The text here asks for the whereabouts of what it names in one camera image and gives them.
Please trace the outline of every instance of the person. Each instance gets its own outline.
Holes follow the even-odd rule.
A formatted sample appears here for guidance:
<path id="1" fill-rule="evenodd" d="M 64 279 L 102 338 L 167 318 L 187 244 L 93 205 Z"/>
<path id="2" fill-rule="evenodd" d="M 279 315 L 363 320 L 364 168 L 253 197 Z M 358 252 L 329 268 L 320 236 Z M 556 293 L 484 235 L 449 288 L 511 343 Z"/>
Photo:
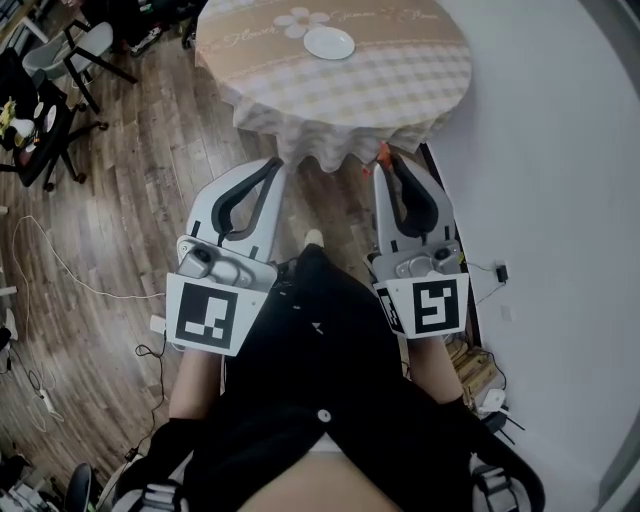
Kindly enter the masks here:
<path id="1" fill-rule="evenodd" d="M 125 40 L 132 57 L 138 57 L 162 35 L 159 27 L 149 28 L 137 0 L 63 0 L 80 6 L 83 16 L 93 27 L 106 21 L 113 28 L 114 41 Z"/>
<path id="2" fill-rule="evenodd" d="M 443 340 L 409 342 L 406 379 L 377 297 L 323 247 L 310 231 L 291 281 L 226 361 L 222 395 L 221 356 L 185 351 L 171 419 L 116 501 L 185 462 L 181 495 L 195 511 L 472 510 L 472 452 L 536 484 L 463 403 Z"/>

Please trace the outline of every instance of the checkered tablecloth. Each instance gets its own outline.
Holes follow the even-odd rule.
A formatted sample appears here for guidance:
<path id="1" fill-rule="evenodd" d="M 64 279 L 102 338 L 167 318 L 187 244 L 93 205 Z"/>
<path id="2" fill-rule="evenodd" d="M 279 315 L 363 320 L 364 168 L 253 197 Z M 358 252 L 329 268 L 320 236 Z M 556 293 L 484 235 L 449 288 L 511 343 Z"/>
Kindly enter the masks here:
<path id="1" fill-rule="evenodd" d="M 413 0 L 404 0 L 411 9 L 327 1 L 335 9 L 327 2 L 318 2 L 317 10 L 291 7 L 287 0 L 207 4 L 198 60 L 234 106 L 234 126 L 275 135 L 291 168 L 309 155 L 327 172 L 348 153 L 367 163 L 381 141 L 415 151 L 468 88 L 471 59 L 462 36 L 426 0 L 420 10 Z M 317 25 L 350 33 L 354 54 L 341 61 L 309 54 L 298 35 Z"/>

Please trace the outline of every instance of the flower pattern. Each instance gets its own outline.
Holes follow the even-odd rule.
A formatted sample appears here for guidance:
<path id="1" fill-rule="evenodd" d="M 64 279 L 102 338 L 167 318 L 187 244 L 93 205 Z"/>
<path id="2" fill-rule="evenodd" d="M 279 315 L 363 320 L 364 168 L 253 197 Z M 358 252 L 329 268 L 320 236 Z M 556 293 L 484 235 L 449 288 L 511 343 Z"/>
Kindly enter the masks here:
<path id="1" fill-rule="evenodd" d="M 284 35 L 291 39 L 298 39 L 305 35 L 308 30 L 324 26 L 323 23 L 329 21 L 329 15 L 324 12 L 309 13 L 306 7 L 294 7 L 291 14 L 278 16 L 273 20 L 277 27 L 287 27 Z"/>

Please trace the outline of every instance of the wooden floor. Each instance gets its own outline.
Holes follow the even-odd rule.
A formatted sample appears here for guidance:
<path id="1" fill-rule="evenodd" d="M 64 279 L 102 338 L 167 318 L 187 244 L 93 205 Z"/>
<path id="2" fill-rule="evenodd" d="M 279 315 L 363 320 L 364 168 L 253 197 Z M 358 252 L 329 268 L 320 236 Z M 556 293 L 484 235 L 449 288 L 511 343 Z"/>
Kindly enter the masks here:
<path id="1" fill-rule="evenodd" d="M 42 177 L 25 189 L 15 175 L 0 174 L 0 204 L 9 207 L 0 218 L 0 250 L 6 281 L 19 288 L 11 301 L 20 334 L 14 346 L 28 369 L 42 362 L 51 370 L 51 399 L 65 418 L 47 419 L 47 433 L 33 427 L 28 407 L 44 409 L 32 401 L 14 361 L 13 372 L 0 376 L 0 448 L 15 442 L 62 487 L 85 461 L 104 483 L 149 431 L 150 409 L 161 395 L 159 367 L 155 359 L 136 357 L 134 348 L 145 343 L 160 349 L 162 340 L 148 324 L 153 313 L 164 315 L 164 299 L 114 300 L 88 292 L 65 274 L 37 228 L 23 222 L 16 258 L 31 289 L 32 361 L 24 334 L 27 290 L 11 257 L 18 219 L 33 215 L 63 260 L 91 286 L 120 295 L 163 292 L 198 191 L 238 164 L 276 154 L 272 139 L 233 128 L 231 107 L 175 35 L 165 34 L 139 59 L 118 56 L 114 63 L 140 81 L 131 85 L 105 72 L 90 85 L 103 109 L 100 119 L 111 127 L 71 146 L 77 170 L 88 175 L 84 185 L 70 179 L 62 162 L 52 193 L 42 190 Z M 73 104 L 77 91 L 66 79 L 59 85 Z M 89 112 L 79 114 L 77 124 L 92 119 Z M 287 182 L 273 258 L 296 256 L 305 232 L 319 228 L 333 261 L 366 279 L 361 258 L 372 247 L 369 186 L 355 159 L 331 175 L 315 161 L 303 163 Z M 244 206 L 237 217 L 246 218 Z M 169 346 L 166 396 L 179 359 Z M 165 403 L 158 423 L 166 421 L 167 410 Z"/>

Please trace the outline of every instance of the white cable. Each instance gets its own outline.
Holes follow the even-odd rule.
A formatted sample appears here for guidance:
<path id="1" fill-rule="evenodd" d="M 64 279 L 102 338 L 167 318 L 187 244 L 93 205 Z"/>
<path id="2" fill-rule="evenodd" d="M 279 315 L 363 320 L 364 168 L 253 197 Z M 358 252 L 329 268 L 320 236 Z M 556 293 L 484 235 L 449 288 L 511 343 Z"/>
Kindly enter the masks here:
<path id="1" fill-rule="evenodd" d="M 13 231 L 13 237 L 11 238 L 11 255 L 13 256 L 13 261 L 16 264 L 16 267 L 18 267 L 18 271 L 20 272 L 20 275 L 22 276 L 22 279 L 24 280 L 24 284 L 25 284 L 25 286 L 27 288 L 27 317 L 26 317 L 26 320 L 25 320 L 25 336 L 24 337 L 25 337 L 25 340 L 27 342 L 27 347 L 29 348 L 29 355 L 31 356 L 31 362 L 33 364 L 33 367 L 35 368 L 35 373 L 37 373 L 36 377 L 39 379 L 39 383 L 38 383 L 39 386 L 40 386 L 40 390 L 39 391 L 40 391 L 41 394 L 44 394 L 43 391 L 45 391 L 45 390 L 51 391 L 56 387 L 56 380 L 55 380 L 55 376 L 53 375 L 53 372 L 51 371 L 51 369 L 49 369 L 49 375 L 51 376 L 51 378 L 53 380 L 53 384 L 51 386 L 47 386 L 45 384 L 45 379 L 44 379 L 44 373 L 45 373 L 44 362 L 40 363 L 40 368 L 38 368 L 38 364 L 36 362 L 36 357 L 34 355 L 33 347 L 32 347 L 32 344 L 31 344 L 31 340 L 29 339 L 29 314 L 30 314 L 30 305 L 31 305 L 29 281 L 27 281 L 27 276 L 25 276 L 24 272 L 22 271 L 22 267 L 20 266 L 20 263 L 18 263 L 18 260 L 16 259 L 16 252 L 15 252 L 16 233 L 18 232 L 18 228 L 20 227 L 20 224 L 22 223 L 22 221 L 26 220 L 26 219 L 31 219 L 36 224 L 36 226 L 38 226 L 38 229 L 40 230 L 40 232 L 44 236 L 45 240 L 47 241 L 47 244 L 49 244 L 49 248 L 51 249 L 51 252 L 53 252 L 53 255 L 56 257 L 58 262 L 64 267 L 64 269 L 67 271 L 67 273 L 69 274 L 71 279 L 73 279 L 76 283 L 78 283 L 79 285 L 83 286 L 84 288 L 86 288 L 90 292 L 95 293 L 96 295 L 103 295 L 103 296 L 106 296 L 106 297 L 111 297 L 112 299 L 153 299 L 155 297 L 163 297 L 163 296 L 165 296 L 165 293 L 154 293 L 153 295 L 114 295 L 113 293 L 101 292 L 99 290 L 96 290 L 95 288 L 92 288 L 88 284 L 85 284 L 82 281 L 80 281 L 80 279 L 78 279 L 73 274 L 73 272 L 71 272 L 71 269 L 68 267 L 68 265 L 64 261 L 62 261 L 62 258 L 60 257 L 60 255 L 56 252 L 55 248 L 53 247 L 53 244 L 51 243 L 51 240 L 49 240 L 49 237 L 45 233 L 44 229 L 42 228 L 40 223 L 33 217 L 33 215 L 25 215 L 24 217 L 21 217 L 20 220 L 18 220 L 18 223 L 16 224 L 16 227 L 15 227 L 15 229 Z M 31 400 L 33 401 L 34 398 L 38 398 L 39 400 L 43 399 L 42 396 L 38 395 L 37 393 L 31 398 Z M 40 432 L 46 432 L 47 429 L 46 429 L 46 422 L 45 422 L 44 417 L 42 416 L 40 411 L 38 409 L 36 409 L 38 411 L 38 415 L 40 416 L 40 419 L 42 420 L 41 422 L 36 423 L 36 421 L 34 419 L 32 406 L 33 406 L 33 404 L 27 405 L 27 410 L 29 411 L 29 416 L 30 416 L 30 419 L 31 419 L 31 423 Z M 59 413 L 55 412 L 55 414 L 53 414 L 53 413 L 51 413 L 51 411 L 49 411 L 49 413 L 57 421 L 64 422 L 64 418 Z"/>

